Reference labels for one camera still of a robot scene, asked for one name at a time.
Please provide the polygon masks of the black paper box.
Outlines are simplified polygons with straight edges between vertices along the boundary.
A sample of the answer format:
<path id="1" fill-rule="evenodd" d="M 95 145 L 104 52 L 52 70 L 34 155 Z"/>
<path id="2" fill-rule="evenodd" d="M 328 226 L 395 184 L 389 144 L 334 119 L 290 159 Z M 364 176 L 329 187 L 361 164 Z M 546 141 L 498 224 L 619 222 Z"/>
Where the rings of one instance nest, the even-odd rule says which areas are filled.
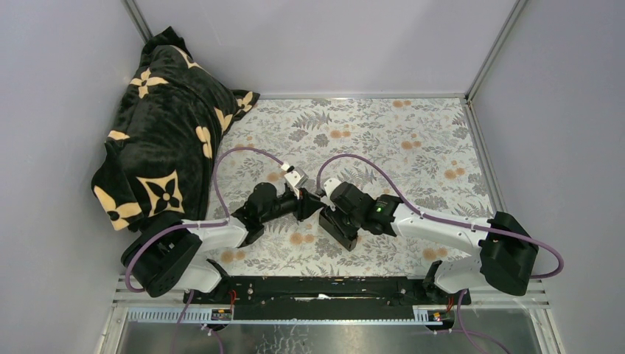
<path id="1" fill-rule="evenodd" d="M 357 245 L 357 233 L 360 228 L 351 222 L 346 213 L 326 206 L 320 211 L 319 225 L 348 251 L 352 251 Z"/>

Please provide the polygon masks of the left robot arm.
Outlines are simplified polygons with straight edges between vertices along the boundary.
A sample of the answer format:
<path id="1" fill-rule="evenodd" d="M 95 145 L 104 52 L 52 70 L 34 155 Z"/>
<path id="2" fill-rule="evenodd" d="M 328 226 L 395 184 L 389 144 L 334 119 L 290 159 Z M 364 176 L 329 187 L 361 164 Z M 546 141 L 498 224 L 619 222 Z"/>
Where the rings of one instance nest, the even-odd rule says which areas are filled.
<path id="1" fill-rule="evenodd" d="M 261 183 L 227 219 L 183 221 L 166 212 L 122 254 L 127 287 L 152 298 L 171 290 L 197 290 L 212 303 L 222 302 L 229 287 L 225 273 L 204 253 L 250 246 L 263 235 L 267 222 L 286 215 L 303 221 L 324 206 L 304 188 L 294 192 L 287 187 L 279 195 L 272 184 Z"/>

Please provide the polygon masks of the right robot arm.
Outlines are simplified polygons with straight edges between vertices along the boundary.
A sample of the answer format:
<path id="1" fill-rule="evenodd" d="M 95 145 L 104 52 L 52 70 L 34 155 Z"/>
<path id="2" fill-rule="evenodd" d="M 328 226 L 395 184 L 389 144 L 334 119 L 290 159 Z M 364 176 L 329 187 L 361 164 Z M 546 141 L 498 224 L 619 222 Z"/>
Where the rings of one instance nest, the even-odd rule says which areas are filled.
<path id="1" fill-rule="evenodd" d="M 412 237 L 440 243 L 466 253 L 455 261 L 436 261 L 423 281 L 429 302 L 440 304 L 467 288 L 491 286 L 512 296 L 526 294 L 538 248 L 525 239 L 509 237 L 522 227 L 509 214 L 493 218 L 463 218 L 416 207 L 401 198 L 372 198 L 355 185 L 330 178 L 322 184 L 328 206 L 320 226 L 343 247 L 352 250 L 360 230 L 373 235 Z"/>

